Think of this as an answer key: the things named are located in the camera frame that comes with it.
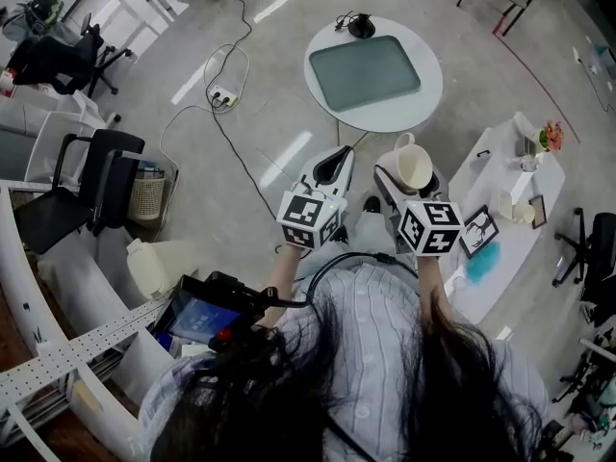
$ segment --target picture frame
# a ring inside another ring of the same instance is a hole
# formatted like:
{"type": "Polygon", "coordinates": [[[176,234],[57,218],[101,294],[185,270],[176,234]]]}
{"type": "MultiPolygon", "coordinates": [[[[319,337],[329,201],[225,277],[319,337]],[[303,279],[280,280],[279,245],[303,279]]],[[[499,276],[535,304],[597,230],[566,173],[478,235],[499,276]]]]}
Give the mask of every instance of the picture frame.
{"type": "Polygon", "coordinates": [[[537,229],[548,222],[548,216],[546,215],[546,203],[543,199],[543,195],[537,195],[532,197],[528,203],[535,210],[535,219],[532,220],[532,229],[537,229]]]}
{"type": "Polygon", "coordinates": [[[490,213],[488,206],[483,205],[477,212],[464,221],[464,230],[460,236],[460,244],[470,259],[485,245],[499,234],[499,228],[490,213]]]}

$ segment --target desk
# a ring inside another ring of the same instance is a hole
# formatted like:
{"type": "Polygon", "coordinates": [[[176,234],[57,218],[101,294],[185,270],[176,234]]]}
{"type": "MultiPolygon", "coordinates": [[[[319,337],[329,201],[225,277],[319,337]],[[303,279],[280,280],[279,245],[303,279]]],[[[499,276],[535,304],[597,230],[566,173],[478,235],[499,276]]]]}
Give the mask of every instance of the desk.
{"type": "Polygon", "coordinates": [[[396,38],[411,64],[415,67],[422,86],[420,90],[402,96],[376,101],[341,112],[331,110],[323,96],[317,76],[310,65],[310,55],[318,50],[339,44],[356,41],[356,38],[343,29],[335,31],[335,22],[327,24],[310,41],[304,55],[304,77],[308,89],[330,115],[353,128],[365,132],[391,133],[407,130],[427,120],[441,101],[443,95],[443,72],[434,52],[410,29],[381,17],[371,17],[376,27],[374,37],[392,36],[396,38]]]}
{"type": "MultiPolygon", "coordinates": [[[[521,114],[516,114],[527,122],[521,114]]],[[[464,219],[469,218],[482,205],[489,205],[490,196],[497,189],[512,190],[519,178],[518,171],[508,167],[516,157],[515,144],[520,137],[514,120],[487,129],[475,147],[449,182],[449,197],[457,202],[464,219]],[[489,149],[492,156],[479,160],[476,153],[489,149]]],[[[549,217],[565,182],[565,173],[551,153],[544,155],[544,161],[520,190],[520,200],[530,200],[542,194],[549,217]]],[[[461,245],[441,260],[441,272],[446,282],[449,301],[471,323],[479,323],[499,300],[513,280],[546,226],[532,229],[530,224],[517,224],[504,218],[495,218],[500,232],[494,239],[500,243],[500,260],[477,285],[467,282],[466,289],[453,290],[452,281],[464,276],[468,262],[461,245]]]]}

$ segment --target striped shirt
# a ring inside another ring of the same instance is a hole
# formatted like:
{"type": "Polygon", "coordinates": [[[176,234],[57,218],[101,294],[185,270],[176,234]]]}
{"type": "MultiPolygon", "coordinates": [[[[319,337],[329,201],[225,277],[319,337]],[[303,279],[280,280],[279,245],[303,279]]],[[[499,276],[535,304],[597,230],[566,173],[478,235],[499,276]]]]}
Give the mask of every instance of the striped shirt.
{"type": "MultiPolygon", "coordinates": [[[[309,284],[310,277],[296,290],[296,299],[305,298],[309,284]]],[[[362,448],[376,460],[386,462],[398,460],[404,452],[399,425],[405,379],[400,345],[413,339],[420,312],[419,298],[411,286],[417,289],[415,279],[409,274],[355,261],[329,271],[315,296],[315,300],[331,296],[342,322],[333,394],[346,402],[333,416],[362,448]]],[[[294,335],[298,327],[314,323],[312,318],[310,308],[289,309],[278,326],[285,334],[294,335]]],[[[496,341],[494,346],[504,362],[502,387],[528,398],[545,414],[548,397],[537,371],[508,343],[496,341]]],[[[200,356],[174,363],[148,392],[140,413],[146,451],[167,421],[182,379],[210,359],[200,356]]],[[[360,460],[328,431],[324,439],[331,462],[360,460]]]]}

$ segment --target round white table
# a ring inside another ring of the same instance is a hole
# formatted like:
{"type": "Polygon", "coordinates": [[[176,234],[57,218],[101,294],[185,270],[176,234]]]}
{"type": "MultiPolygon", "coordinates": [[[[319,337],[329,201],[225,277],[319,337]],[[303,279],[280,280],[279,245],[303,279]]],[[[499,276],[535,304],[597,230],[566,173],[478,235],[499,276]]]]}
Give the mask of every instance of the round white table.
{"type": "Polygon", "coordinates": [[[335,112],[327,106],[321,86],[310,65],[310,55],[323,48],[356,41],[343,29],[335,31],[335,22],[327,24],[310,41],[304,55],[304,76],[308,89],[317,102],[330,115],[351,127],[365,132],[391,133],[419,125],[434,113],[443,95],[443,72],[434,52],[423,39],[410,29],[381,17],[371,17],[376,27],[374,37],[392,36],[402,45],[411,64],[422,80],[421,88],[415,92],[375,101],[349,110],[335,112]]]}

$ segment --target small plant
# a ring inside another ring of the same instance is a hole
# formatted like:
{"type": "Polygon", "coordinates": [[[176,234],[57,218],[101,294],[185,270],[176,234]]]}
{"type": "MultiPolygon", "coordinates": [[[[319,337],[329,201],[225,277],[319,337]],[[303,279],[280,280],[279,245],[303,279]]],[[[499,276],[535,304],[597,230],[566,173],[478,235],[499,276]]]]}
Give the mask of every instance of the small plant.
{"type": "Polygon", "coordinates": [[[560,122],[552,123],[548,121],[548,124],[544,127],[544,129],[539,134],[539,143],[541,146],[550,151],[550,150],[560,150],[562,149],[562,142],[565,137],[565,134],[560,128],[560,122]]]}

